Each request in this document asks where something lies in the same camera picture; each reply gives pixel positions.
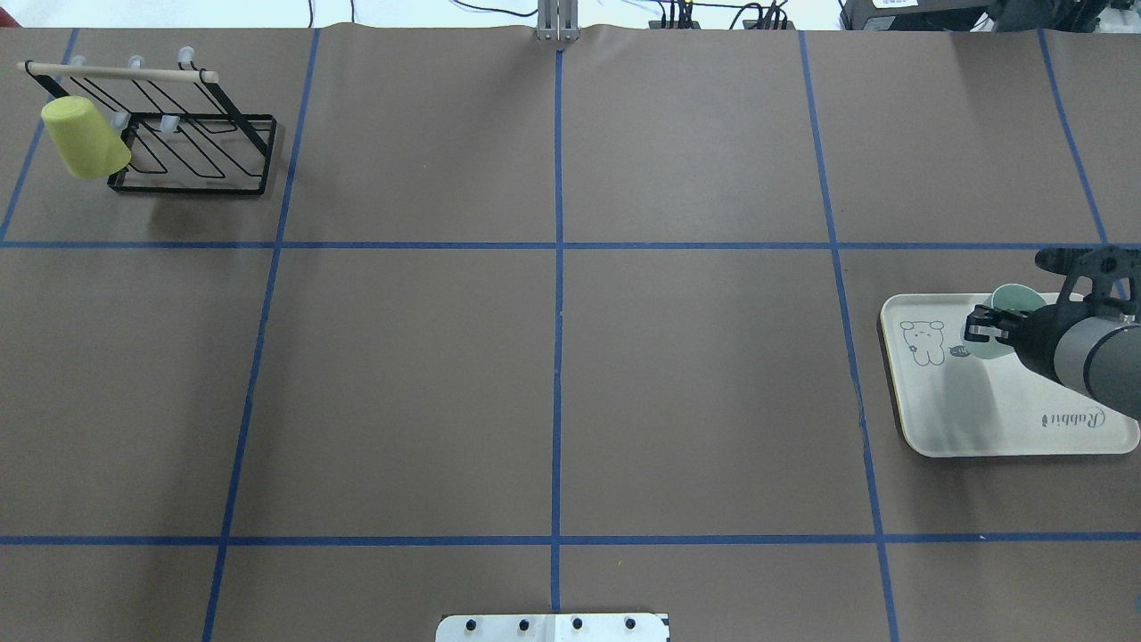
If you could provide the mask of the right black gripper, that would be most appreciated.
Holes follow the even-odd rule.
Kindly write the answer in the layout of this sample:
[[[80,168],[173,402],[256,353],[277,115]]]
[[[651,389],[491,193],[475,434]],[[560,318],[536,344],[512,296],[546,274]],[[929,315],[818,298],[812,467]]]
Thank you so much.
[[[1081,320],[1084,320],[1083,304],[1045,304],[1030,312],[974,306],[970,324],[998,326],[965,325],[963,338],[977,344],[1002,341],[1014,349],[1015,357],[1031,373],[1060,383],[1055,369],[1058,346],[1065,333]]]

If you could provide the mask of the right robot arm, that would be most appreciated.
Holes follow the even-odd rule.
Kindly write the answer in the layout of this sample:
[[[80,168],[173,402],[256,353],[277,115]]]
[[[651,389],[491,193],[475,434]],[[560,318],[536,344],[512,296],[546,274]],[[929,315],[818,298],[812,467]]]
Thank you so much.
[[[965,319],[965,341],[1010,347],[1023,369],[1140,418],[1138,324],[1092,316],[1077,301],[1036,310],[977,304]]]

